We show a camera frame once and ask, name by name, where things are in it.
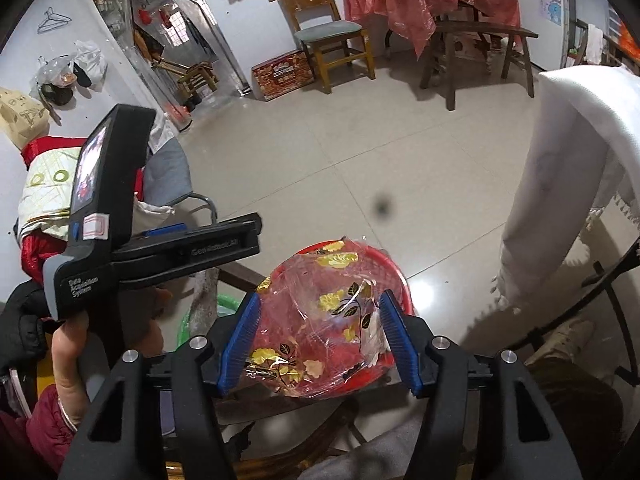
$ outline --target wooden chair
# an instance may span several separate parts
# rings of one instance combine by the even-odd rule
[[[313,62],[316,64],[318,71],[316,72],[316,70],[314,70],[314,76],[317,76],[318,72],[320,73],[325,93],[331,93],[331,82],[329,81],[328,70],[345,63],[351,64],[355,59],[366,59],[369,78],[376,78],[376,71],[367,30],[357,23],[342,20],[340,18],[340,12],[338,12],[338,7],[335,5],[335,0],[282,1],[285,9],[287,9],[287,12],[289,13],[291,23],[296,29],[294,35],[302,44],[302,49],[305,51],[306,58],[309,60],[309,64],[312,69],[314,68]],[[300,29],[300,23],[298,22],[296,14],[300,12],[300,10],[320,6],[330,7],[333,21],[323,23],[322,25],[315,25],[313,27]],[[347,40],[350,40],[351,38],[362,38],[364,52],[349,47]],[[324,46],[331,44],[335,45],[336,43],[338,43],[337,46],[332,46],[331,48],[326,48],[324,50],[322,49]],[[311,49],[313,56],[309,55],[309,49]],[[344,51],[344,57],[331,62],[326,62],[324,60],[324,54],[335,50]]]
[[[187,100],[191,96],[196,96],[198,94],[198,88],[203,86],[208,86],[212,92],[218,88],[216,86],[218,78],[213,73],[211,63],[207,61],[186,66],[162,58],[160,61],[156,61],[153,67],[162,68],[167,70],[167,72],[179,76],[177,85],[183,100]]]
[[[537,38],[535,32],[531,32],[526,28],[511,27],[509,25],[501,25],[500,23],[490,22],[461,22],[456,20],[437,22],[436,30],[433,33],[427,46],[426,63],[422,72],[420,88],[427,88],[434,70],[446,73],[447,89],[446,100],[447,110],[455,110],[456,108],[456,87],[454,84],[454,60],[456,58],[454,37],[456,34],[464,32],[475,32],[484,40],[483,34],[506,34],[508,36],[507,53],[504,57],[504,65],[502,67],[502,79],[506,79],[509,74],[511,63],[524,69],[527,74],[527,92],[531,97],[533,93],[533,73],[531,70],[531,59],[529,57],[529,45],[527,38]],[[520,56],[514,52],[513,41],[516,37],[520,37],[522,41],[523,54]],[[440,43],[445,45],[444,55],[437,52]]]
[[[575,27],[580,29],[580,45],[578,46],[578,53],[575,56],[569,54],[569,56],[575,59],[574,64],[582,65],[586,64],[585,54],[587,52],[587,34],[589,30],[589,24],[582,20],[575,20]],[[637,75],[640,73],[640,61],[638,61],[631,54],[628,54],[620,45],[606,34],[603,35],[606,42],[604,52],[602,53],[602,61],[600,64],[605,66],[620,66],[623,59],[627,61],[627,66],[630,66],[633,72]]]

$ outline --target device screen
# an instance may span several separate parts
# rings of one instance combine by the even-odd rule
[[[94,198],[95,182],[98,177],[98,162],[104,144],[104,136],[111,123],[111,118],[107,118],[89,136],[82,149],[78,168],[76,169],[76,179],[74,180],[74,192],[71,200],[71,212],[75,213],[83,208]]]

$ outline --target white label sticker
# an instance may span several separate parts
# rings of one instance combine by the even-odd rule
[[[109,215],[93,213],[84,217],[82,222],[82,240],[108,240]]]

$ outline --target gold leaf print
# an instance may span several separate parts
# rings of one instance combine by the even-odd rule
[[[364,298],[369,299],[372,296],[370,283],[365,283],[360,293],[363,295]]]
[[[291,370],[289,370],[289,373],[287,374],[287,376],[294,383],[299,383],[300,380],[302,379],[302,373],[300,373],[300,371],[296,370],[295,368],[292,368]]]
[[[341,314],[345,308],[347,308],[350,304],[353,304],[353,301],[353,298],[344,298],[344,300],[340,302],[340,306],[331,311],[331,315],[338,316],[338,314]]]
[[[353,328],[353,326],[350,326],[348,328],[345,328],[342,333],[344,334],[344,338],[347,340],[348,343],[350,343],[351,341],[353,341],[354,339],[356,339],[356,331]]]
[[[332,269],[345,269],[351,263],[357,261],[358,253],[322,254],[316,258],[318,264]]]
[[[338,240],[337,242],[333,242],[332,244],[327,244],[323,247],[323,249],[329,253],[335,253],[335,251],[339,251],[344,247],[344,242],[342,240]]]
[[[249,358],[252,363],[261,365],[263,362],[270,360],[275,361],[278,358],[278,354],[272,348],[257,348],[251,354]]]
[[[259,294],[266,292],[266,290],[269,288],[269,285],[271,285],[271,277],[267,276],[264,281],[260,285],[258,285],[255,291]]]
[[[361,327],[363,329],[369,328],[369,323],[371,323],[371,313],[369,312],[365,317],[362,318]]]
[[[358,311],[358,305],[357,304],[351,305],[347,309],[347,311],[344,313],[343,317],[353,316],[357,311]]]
[[[324,294],[318,299],[318,307],[324,312],[329,312],[340,306],[340,300],[343,296],[344,290],[342,289]]]
[[[314,379],[319,379],[324,371],[324,365],[320,361],[305,361],[305,372]]]

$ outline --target window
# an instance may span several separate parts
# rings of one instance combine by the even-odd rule
[[[193,1],[199,4],[203,12],[207,15],[207,18],[209,18],[211,23],[215,25],[216,19],[213,17],[213,14],[211,13],[211,9],[209,9],[209,6],[207,5],[207,3],[204,0],[193,0]]]
[[[189,41],[189,35],[187,34],[187,25],[184,23],[180,12],[176,12],[171,15],[169,21],[173,27],[166,30],[169,40],[173,46],[178,46]]]

